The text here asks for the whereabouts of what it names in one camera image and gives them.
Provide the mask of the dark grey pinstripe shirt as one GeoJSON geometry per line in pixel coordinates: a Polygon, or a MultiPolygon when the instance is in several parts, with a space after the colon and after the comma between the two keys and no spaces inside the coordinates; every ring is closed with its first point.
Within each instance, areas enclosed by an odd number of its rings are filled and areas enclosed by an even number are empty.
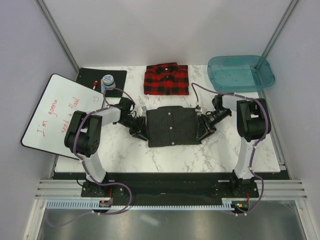
{"type": "Polygon", "coordinates": [[[150,148],[200,145],[196,110],[192,107],[162,106],[146,111],[146,130],[150,148]]]}

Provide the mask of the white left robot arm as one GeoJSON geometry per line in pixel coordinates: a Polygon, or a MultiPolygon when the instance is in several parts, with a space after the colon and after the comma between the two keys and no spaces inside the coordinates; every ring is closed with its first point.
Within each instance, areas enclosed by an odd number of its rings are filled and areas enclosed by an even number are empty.
{"type": "Polygon", "coordinates": [[[107,104],[89,113],[77,110],[72,115],[64,145],[80,160],[86,179],[93,183],[92,191],[99,197],[110,191],[109,183],[104,181],[107,172],[98,155],[102,127],[120,124],[128,128],[132,137],[148,140],[147,117],[134,115],[135,106],[133,100],[121,97],[117,104],[107,104]]]}

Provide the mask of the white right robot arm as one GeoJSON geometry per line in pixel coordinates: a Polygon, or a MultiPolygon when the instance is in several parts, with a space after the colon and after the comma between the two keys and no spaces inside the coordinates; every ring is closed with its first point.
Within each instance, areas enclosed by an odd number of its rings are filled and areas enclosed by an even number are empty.
{"type": "Polygon", "coordinates": [[[240,136],[240,152],[229,184],[229,191],[235,197],[247,191],[244,181],[255,177],[253,161],[257,145],[271,131],[267,102],[264,98],[246,98],[236,94],[218,94],[212,100],[214,111],[199,113],[196,140],[202,141],[216,132],[216,125],[236,113],[236,128],[240,136]]]}

